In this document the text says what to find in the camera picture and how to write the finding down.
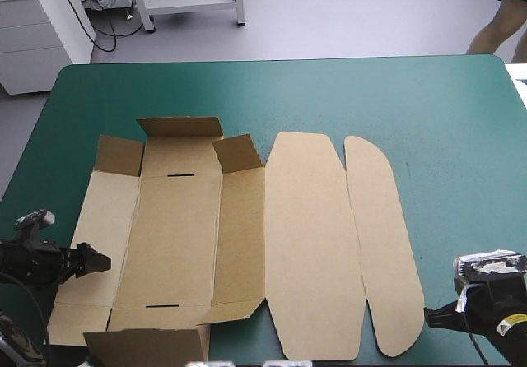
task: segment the person's leg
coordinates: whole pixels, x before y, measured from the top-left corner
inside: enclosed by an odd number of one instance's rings
[[[476,35],[467,54],[493,54],[527,21],[527,2],[503,0],[494,19]]]

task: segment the gray floor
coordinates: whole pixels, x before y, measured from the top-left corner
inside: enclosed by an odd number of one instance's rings
[[[496,0],[245,0],[247,26],[233,11],[158,16],[155,34],[119,40],[93,63],[345,58],[464,53],[496,12]],[[118,32],[132,30],[120,12]],[[94,24],[105,28],[104,19]],[[497,52],[509,62],[519,34]],[[111,46],[111,39],[98,39]],[[0,197],[47,94],[9,96],[0,89]]]

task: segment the label sticker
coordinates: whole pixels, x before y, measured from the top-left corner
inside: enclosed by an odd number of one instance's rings
[[[507,316],[505,319],[503,319],[500,324],[497,325],[497,332],[499,332],[502,336],[505,336],[509,330],[513,326],[515,326],[518,323],[527,322],[527,315],[525,314],[514,314],[511,316]]]

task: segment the metal frame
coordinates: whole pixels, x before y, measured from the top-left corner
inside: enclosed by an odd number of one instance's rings
[[[135,0],[147,31],[155,31],[153,17],[172,13],[236,9],[238,26],[245,25],[244,0]]]

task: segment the white cabinet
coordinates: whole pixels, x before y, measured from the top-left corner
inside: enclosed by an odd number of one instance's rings
[[[91,38],[80,0],[71,0]],[[91,60],[93,43],[67,0],[0,0],[0,83],[9,94],[49,91],[60,70]]]

